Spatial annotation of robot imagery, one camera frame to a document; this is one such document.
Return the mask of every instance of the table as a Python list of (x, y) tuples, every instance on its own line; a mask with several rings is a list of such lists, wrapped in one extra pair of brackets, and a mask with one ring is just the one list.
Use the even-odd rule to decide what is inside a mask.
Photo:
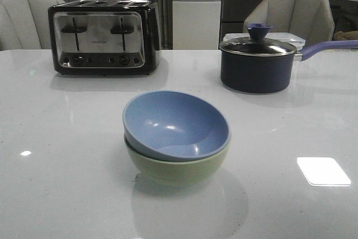
[[(148, 76), (81, 77), (57, 74), (50, 50), (0, 52), (0, 238), (356, 238), (358, 52), (294, 62), (289, 87), (266, 95), (225, 87), (220, 56), (164, 50)], [(228, 119), (212, 177), (172, 188), (139, 174), (121, 115), (150, 90)], [(300, 157), (332, 158), (350, 182), (311, 185)]]

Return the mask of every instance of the lid knob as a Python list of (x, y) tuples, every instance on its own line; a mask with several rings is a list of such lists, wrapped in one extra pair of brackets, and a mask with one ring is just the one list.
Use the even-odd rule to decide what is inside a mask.
[(266, 24), (247, 24), (246, 29), (253, 40), (262, 40), (268, 32), (270, 32), (272, 25)]

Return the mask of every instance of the saucepan handle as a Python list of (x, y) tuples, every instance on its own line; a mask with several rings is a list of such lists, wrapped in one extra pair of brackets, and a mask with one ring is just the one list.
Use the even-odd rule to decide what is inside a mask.
[(358, 40), (324, 41), (303, 48), (301, 61), (305, 61), (321, 50), (329, 49), (358, 49)]

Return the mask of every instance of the blue bowl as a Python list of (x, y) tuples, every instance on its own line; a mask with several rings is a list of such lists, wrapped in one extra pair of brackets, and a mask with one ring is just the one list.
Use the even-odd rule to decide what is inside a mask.
[(140, 154), (186, 162), (214, 155), (228, 145), (223, 115), (204, 100), (176, 91), (138, 95), (123, 111), (124, 134)]

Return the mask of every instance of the toaster control panel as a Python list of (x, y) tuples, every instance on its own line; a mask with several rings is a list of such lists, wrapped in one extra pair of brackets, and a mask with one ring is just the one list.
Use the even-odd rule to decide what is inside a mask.
[(62, 67), (69, 68), (137, 68), (144, 65), (140, 53), (63, 53)]

